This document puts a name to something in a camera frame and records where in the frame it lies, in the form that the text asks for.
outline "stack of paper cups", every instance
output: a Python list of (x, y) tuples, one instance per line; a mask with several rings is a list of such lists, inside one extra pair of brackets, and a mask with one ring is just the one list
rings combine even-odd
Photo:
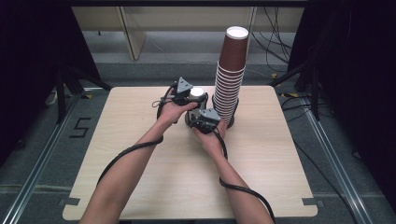
[(239, 89), (245, 73), (248, 30), (232, 26), (227, 29), (216, 73), (213, 104), (229, 127), (238, 102)]

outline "cable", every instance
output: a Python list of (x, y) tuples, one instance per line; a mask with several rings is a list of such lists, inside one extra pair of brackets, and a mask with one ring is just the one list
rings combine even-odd
[(114, 165), (114, 163), (116, 163), (116, 161), (118, 161), (121, 157), (125, 156), (126, 154), (135, 151), (139, 148), (142, 147), (151, 147), (151, 146), (155, 146), (160, 144), (163, 141), (163, 136), (161, 136), (160, 139), (153, 141), (153, 142), (147, 142), (147, 143), (141, 143), (141, 144), (137, 144), (131, 147), (126, 148), (125, 150), (123, 150), (116, 158), (113, 159), (113, 161), (111, 161), (108, 166), (105, 168), (105, 170), (102, 172), (102, 174), (99, 177), (99, 180), (97, 182), (96, 185), (99, 184), (99, 182), (102, 180), (102, 178), (105, 176), (105, 174), (107, 173), (107, 171)]
[(317, 168), (318, 172), (323, 176), (323, 178), (326, 180), (326, 182), (330, 185), (330, 187), (332, 188), (332, 190), (334, 190), (334, 192), (338, 195), (338, 197), (340, 197), (340, 199), (343, 201), (343, 203), (346, 205), (346, 208), (349, 212), (349, 214), (352, 216), (352, 219), (354, 221), (354, 223), (359, 223), (358, 220), (355, 218), (355, 216), (353, 215), (353, 211), (350, 208), (349, 204), (347, 203), (346, 199), (343, 198), (343, 196), (341, 195), (341, 193), (338, 191), (338, 189), (332, 184), (332, 182), (326, 177), (326, 175), (320, 170), (320, 168), (318, 167), (318, 165), (314, 162), (314, 160), (312, 160), (312, 158), (300, 147), (300, 145), (297, 144), (297, 142), (293, 139), (294, 145), (297, 146), (298, 149), (300, 149), (300, 151), (308, 158), (308, 160), (315, 166), (315, 168)]
[(275, 42), (274, 40), (268, 39), (267, 37), (265, 37), (265, 36), (262, 34), (262, 32), (259, 32), (259, 34), (262, 36), (263, 39), (265, 39), (265, 40), (267, 40), (267, 41), (271, 41), (272, 44), (284, 46), (285, 48), (291, 49), (291, 46), (289, 46), (289, 45), (287, 45), (287, 44), (285, 44), (285, 43), (283, 43), (283, 42), (278, 43), (278, 42)]
[(269, 47), (269, 44), (272, 42), (272, 37), (275, 36), (276, 39), (279, 41), (279, 43), (281, 43), (281, 49), (282, 49), (283, 53), (285, 54), (285, 57), (287, 58), (287, 61), (289, 61), (289, 58), (287, 56), (290, 57), (290, 54), (286, 50), (285, 44), (283, 43), (282, 39), (280, 38), (279, 25), (277, 23), (277, 16), (278, 16), (279, 7), (275, 7), (275, 23), (273, 23), (273, 21), (271, 20), (266, 8), (264, 7), (263, 9), (264, 9), (265, 15), (267, 16), (268, 21), (270, 22), (271, 27), (273, 29), (273, 32), (272, 32), (271, 37), (270, 37), (270, 42), (268, 43), (268, 47)]
[(245, 68), (245, 71), (248, 71), (248, 72), (251, 72), (251, 73), (259, 74), (260, 76), (265, 77), (265, 78), (268, 78), (268, 79), (275, 79), (275, 78), (276, 78), (276, 77), (269, 77), (269, 76), (266, 76), (266, 75), (263, 74), (263, 73), (260, 73), (260, 72), (254, 71), (254, 70), (250, 70), (250, 69), (246, 69), (246, 68)]
[(307, 97), (311, 97), (311, 96), (297, 96), (297, 97), (291, 97), (291, 98), (287, 99), (286, 101), (284, 101), (284, 102), (282, 103), (282, 105), (280, 106), (280, 108), (283, 109), (283, 106), (284, 106), (288, 101), (290, 101), (290, 100), (293, 100), (293, 99), (301, 99), (301, 98), (307, 98)]
[(161, 101), (160, 101), (160, 103), (158, 104), (157, 119), (160, 117), (161, 112), (163, 111), (163, 106), (166, 105), (166, 103), (168, 103), (168, 102), (166, 102), (166, 97), (168, 96), (169, 92), (170, 92), (173, 88), (175, 88), (176, 86), (177, 86), (176, 83), (172, 84), (172, 85), (168, 88), (168, 90), (166, 91), (165, 95), (161, 98)]
[(287, 111), (287, 110), (291, 110), (291, 109), (295, 109), (295, 108), (299, 108), (299, 107), (305, 107), (305, 106), (311, 106), (311, 104), (305, 104), (305, 105), (294, 105), (291, 107), (286, 107), (284, 109), (282, 109), (283, 111)]
[(299, 118), (302, 117), (304, 114), (306, 114), (308, 111), (309, 111), (309, 110), (305, 110), (305, 112), (304, 112), (303, 114), (301, 114), (301, 115), (299, 115), (299, 116), (297, 116), (297, 117), (295, 117), (295, 118), (288, 119), (288, 120), (286, 120), (286, 122), (290, 122), (290, 121), (292, 121), (292, 120), (299, 119)]
[(253, 38), (256, 40), (256, 42), (260, 45), (260, 47), (262, 47), (264, 50), (266, 50), (267, 52), (271, 53), (274, 57), (278, 58), (280, 61), (282, 61), (283, 63), (288, 63), (287, 60), (283, 59), (282, 57), (280, 57), (279, 55), (277, 55), (275, 52), (271, 51), (270, 49), (268, 49), (268, 47), (265, 47), (264, 44), (262, 44), (257, 37), (254, 35), (254, 33), (251, 33), (251, 35), (253, 36)]

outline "forearm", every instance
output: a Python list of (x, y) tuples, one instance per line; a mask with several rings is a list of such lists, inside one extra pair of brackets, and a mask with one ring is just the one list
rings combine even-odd
[[(212, 156), (220, 178), (227, 184), (248, 188), (247, 183), (222, 156)], [(225, 189), (238, 224), (273, 223), (262, 202), (251, 194), (234, 189)]]
[[(158, 119), (136, 142), (156, 141), (171, 124)], [(107, 171), (96, 187), (80, 223), (117, 223), (140, 177), (145, 171), (155, 146), (143, 147), (121, 157)]]

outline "metal rail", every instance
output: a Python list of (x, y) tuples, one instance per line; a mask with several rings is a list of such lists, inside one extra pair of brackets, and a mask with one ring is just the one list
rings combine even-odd
[[(304, 105), (310, 104), (305, 98), (302, 98), (302, 103)], [(325, 133), (323, 127), (321, 126), (320, 121), (318, 121), (311, 111), (306, 113), (308, 116), (309, 122), (311, 123), (312, 128), (317, 135), (317, 138), (326, 154), (326, 157), (334, 171), (335, 176), (341, 186), (341, 189), (346, 195), (346, 199), (349, 202), (349, 205), (352, 209), (352, 212), (360, 224), (370, 224), (374, 223), (368, 213), (366, 205), (364, 204), (361, 196), (356, 191), (356, 188), (353, 186), (352, 181), (350, 180), (347, 172), (341, 163), (340, 159), (337, 156), (334, 148), (332, 147), (332, 143), (330, 142), (327, 134)]]
[(75, 105), (78, 102), (79, 95), (73, 95), (68, 107), (66, 108), (66, 114), (64, 115), (64, 119), (57, 123), (47, 144), (45, 145), (43, 151), (41, 152), (35, 166), (33, 167), (31, 173), (27, 177), (23, 186), (21, 187), (20, 192), (18, 193), (17, 198), (14, 203), (9, 208), (6, 217), (3, 219), (3, 224), (13, 224), (17, 223), (21, 217), (21, 214), (26, 207), (26, 204), (29, 202), (30, 197), (35, 190), (35, 185), (37, 184), (39, 178), (43, 174), (44, 169), (47, 166), (48, 161), (50, 160), (50, 156), (55, 149), (57, 143), (59, 142), (60, 137), (62, 136), (64, 127), (72, 113)]

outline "human hand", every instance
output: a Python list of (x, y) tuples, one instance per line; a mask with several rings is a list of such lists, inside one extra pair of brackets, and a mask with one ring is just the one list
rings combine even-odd
[(176, 105), (172, 100), (168, 99), (167, 103), (163, 106), (161, 115), (158, 119), (171, 126), (173, 123), (177, 123), (178, 119), (184, 112), (192, 110), (197, 106), (198, 104), (195, 102), (187, 105)]
[[(227, 122), (224, 119), (221, 119), (218, 130), (222, 139), (225, 137), (225, 131), (227, 129)], [(214, 133), (201, 133), (198, 129), (192, 128), (192, 131), (198, 136), (201, 140), (202, 147), (204, 150), (211, 156), (212, 158), (218, 155), (222, 156), (222, 146), (219, 139), (216, 137)]]

